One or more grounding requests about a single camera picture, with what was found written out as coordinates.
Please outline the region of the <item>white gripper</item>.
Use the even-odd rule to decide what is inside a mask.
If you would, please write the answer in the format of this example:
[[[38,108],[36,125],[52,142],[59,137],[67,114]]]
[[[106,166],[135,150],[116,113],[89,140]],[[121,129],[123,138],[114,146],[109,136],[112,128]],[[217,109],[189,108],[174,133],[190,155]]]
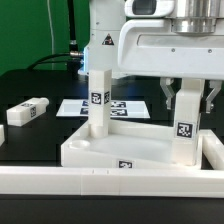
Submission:
[[[129,20],[120,31],[118,66],[126,74],[161,78],[172,108],[172,78],[224,80],[224,20],[211,34],[178,34],[168,19]]]

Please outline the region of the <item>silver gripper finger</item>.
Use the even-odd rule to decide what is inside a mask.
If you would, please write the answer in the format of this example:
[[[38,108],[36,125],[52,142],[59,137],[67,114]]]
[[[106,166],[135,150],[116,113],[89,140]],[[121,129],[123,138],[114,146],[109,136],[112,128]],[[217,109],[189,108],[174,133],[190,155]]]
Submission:
[[[215,99],[217,94],[221,91],[222,81],[221,80],[210,80],[209,88],[211,89],[211,91],[206,98],[206,108],[205,108],[205,112],[207,114],[209,114],[212,111],[212,109],[214,108],[212,101]]]

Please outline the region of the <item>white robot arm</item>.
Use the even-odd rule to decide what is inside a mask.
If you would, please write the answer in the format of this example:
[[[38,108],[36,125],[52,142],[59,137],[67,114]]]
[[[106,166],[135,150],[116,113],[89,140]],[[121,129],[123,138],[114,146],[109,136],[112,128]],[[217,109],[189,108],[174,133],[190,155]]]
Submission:
[[[82,75],[106,68],[119,79],[158,76],[210,82],[206,110],[224,82],[224,0],[89,0],[90,41]]]

